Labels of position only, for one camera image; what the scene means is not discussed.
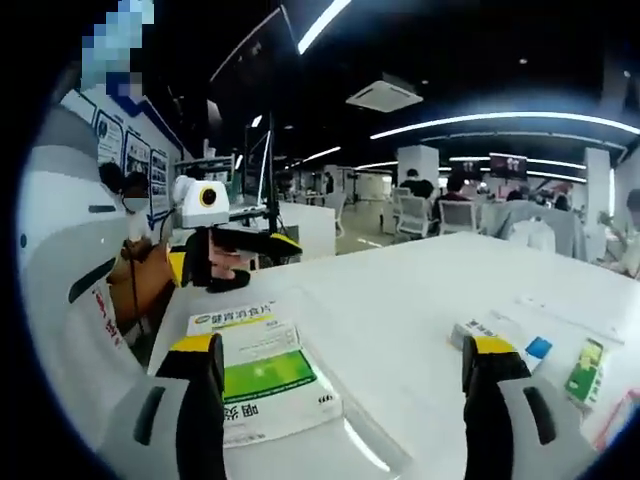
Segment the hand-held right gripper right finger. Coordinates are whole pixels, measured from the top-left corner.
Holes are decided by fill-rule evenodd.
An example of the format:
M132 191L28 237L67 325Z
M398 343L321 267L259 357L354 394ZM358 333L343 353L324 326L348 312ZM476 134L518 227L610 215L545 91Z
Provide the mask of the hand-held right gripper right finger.
M468 335L462 356L466 479L577 479L589 468L580 412L510 343Z

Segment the person's left hand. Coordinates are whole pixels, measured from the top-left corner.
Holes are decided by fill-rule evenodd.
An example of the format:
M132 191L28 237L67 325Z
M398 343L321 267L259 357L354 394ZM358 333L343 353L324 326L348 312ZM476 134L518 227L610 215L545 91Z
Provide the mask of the person's left hand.
M211 276L222 280L233 280L235 271L244 265L238 252L217 246L213 241L209 243L209 261Z

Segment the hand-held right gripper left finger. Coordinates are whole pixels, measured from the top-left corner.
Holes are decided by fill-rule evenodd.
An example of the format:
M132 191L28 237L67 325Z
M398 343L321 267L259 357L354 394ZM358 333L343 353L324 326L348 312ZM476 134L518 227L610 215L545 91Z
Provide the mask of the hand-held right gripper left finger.
M118 479L224 479L224 349L185 337L108 417L99 456Z

